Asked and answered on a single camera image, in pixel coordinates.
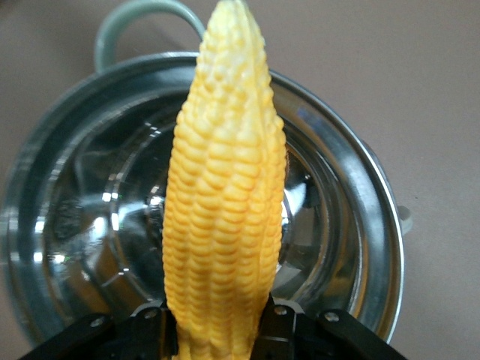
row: stainless steel bowl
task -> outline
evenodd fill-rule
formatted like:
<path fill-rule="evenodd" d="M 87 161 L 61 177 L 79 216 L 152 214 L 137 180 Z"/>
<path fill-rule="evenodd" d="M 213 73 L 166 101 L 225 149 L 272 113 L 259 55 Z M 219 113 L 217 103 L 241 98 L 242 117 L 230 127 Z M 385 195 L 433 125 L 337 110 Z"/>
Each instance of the stainless steel bowl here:
<path fill-rule="evenodd" d="M 19 318 L 34 342 L 81 316 L 123 320 L 164 298 L 161 233 L 176 114 L 195 53 L 136 58 L 71 90 L 23 147 L 0 218 Z M 403 285 L 395 200 L 373 154 L 320 99 L 272 73 L 289 166 L 272 290 L 314 316 L 347 309 L 381 338 Z"/>

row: metal screw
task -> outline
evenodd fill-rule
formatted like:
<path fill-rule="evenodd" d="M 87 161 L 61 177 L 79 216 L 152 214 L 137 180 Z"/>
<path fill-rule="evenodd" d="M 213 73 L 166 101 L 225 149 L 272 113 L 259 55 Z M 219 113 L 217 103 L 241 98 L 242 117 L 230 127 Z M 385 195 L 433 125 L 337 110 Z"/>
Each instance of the metal screw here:
<path fill-rule="evenodd" d="M 95 319 L 95 320 L 92 320 L 92 321 L 90 322 L 90 326 L 91 326 L 92 328 L 96 328 L 96 327 L 102 325 L 103 323 L 105 323 L 105 318 L 104 318 L 103 316 L 101 316 L 101 317 L 98 317 L 98 318 Z"/>
<path fill-rule="evenodd" d="M 332 312 L 332 311 L 329 311 L 328 313 L 325 313 L 323 316 L 330 323 L 336 323 L 338 320 L 340 320 L 340 317 L 338 317 L 338 315 L 336 313 Z"/>
<path fill-rule="evenodd" d="M 152 309 L 152 310 L 150 310 L 150 311 L 147 311 L 147 312 L 145 313 L 145 315 L 143 315 L 143 317 L 144 317 L 145 319 L 151 319 L 151 318 L 156 317 L 156 316 L 157 316 L 157 311 L 156 311 L 155 309 Z"/>
<path fill-rule="evenodd" d="M 277 315 L 280 315 L 280 316 L 287 315 L 287 309 L 283 306 L 275 306 L 274 311 Z"/>

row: curved handle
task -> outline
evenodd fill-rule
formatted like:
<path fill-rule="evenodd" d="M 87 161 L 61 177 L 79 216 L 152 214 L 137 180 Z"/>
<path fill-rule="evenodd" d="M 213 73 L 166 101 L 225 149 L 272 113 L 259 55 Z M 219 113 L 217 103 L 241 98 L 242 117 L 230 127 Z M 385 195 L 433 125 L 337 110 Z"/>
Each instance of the curved handle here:
<path fill-rule="evenodd" d="M 186 5 L 176 0 L 133 0 L 117 7 L 102 22 L 97 33 L 94 64 L 97 73 L 115 64 L 116 44 L 120 34 L 130 23 L 150 13 L 170 13 L 187 21 L 200 39 L 205 27 L 198 16 Z"/>

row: corn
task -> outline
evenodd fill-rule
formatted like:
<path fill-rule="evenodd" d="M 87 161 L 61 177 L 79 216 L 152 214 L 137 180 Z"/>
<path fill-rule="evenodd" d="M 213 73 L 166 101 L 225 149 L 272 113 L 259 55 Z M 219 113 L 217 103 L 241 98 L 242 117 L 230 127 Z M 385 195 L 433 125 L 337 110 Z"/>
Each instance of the corn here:
<path fill-rule="evenodd" d="M 263 38 L 242 0 L 217 4 L 175 126 L 163 269 L 178 357 L 250 358 L 281 246 L 286 166 Z"/>

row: ear of corn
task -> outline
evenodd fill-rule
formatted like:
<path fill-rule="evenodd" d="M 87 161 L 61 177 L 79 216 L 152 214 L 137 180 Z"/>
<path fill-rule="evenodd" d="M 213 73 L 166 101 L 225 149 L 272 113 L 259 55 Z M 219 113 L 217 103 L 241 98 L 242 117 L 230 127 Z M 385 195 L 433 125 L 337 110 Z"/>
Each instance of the ear of corn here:
<path fill-rule="evenodd" d="M 281 246 L 284 123 L 260 29 L 222 0 L 178 114 L 163 223 L 180 359 L 249 359 Z"/>

